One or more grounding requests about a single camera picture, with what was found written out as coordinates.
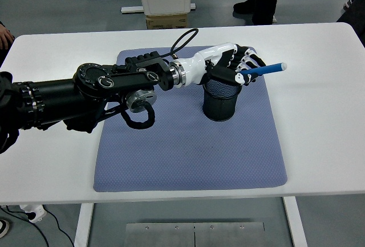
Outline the person's hand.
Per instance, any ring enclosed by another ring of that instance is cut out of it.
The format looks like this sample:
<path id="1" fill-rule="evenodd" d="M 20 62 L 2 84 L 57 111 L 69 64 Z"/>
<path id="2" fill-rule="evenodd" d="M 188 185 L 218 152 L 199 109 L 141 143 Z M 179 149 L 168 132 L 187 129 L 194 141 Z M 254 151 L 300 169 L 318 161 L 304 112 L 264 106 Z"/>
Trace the person's hand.
<path id="1" fill-rule="evenodd" d="M 1 50 L 8 50 L 15 40 L 15 36 L 3 24 L 0 24 L 0 48 Z"/>

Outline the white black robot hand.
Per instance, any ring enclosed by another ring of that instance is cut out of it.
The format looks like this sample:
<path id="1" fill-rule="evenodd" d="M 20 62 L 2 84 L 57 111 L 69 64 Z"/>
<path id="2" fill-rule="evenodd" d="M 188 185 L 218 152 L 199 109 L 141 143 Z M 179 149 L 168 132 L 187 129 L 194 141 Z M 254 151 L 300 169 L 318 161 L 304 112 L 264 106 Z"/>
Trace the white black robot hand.
<path id="1" fill-rule="evenodd" d="M 251 47 L 224 43 L 206 48 L 183 62 L 186 84 L 204 84 L 215 80 L 231 86 L 247 85 L 257 76 L 243 76 L 242 71 L 265 67 L 265 62 Z"/>

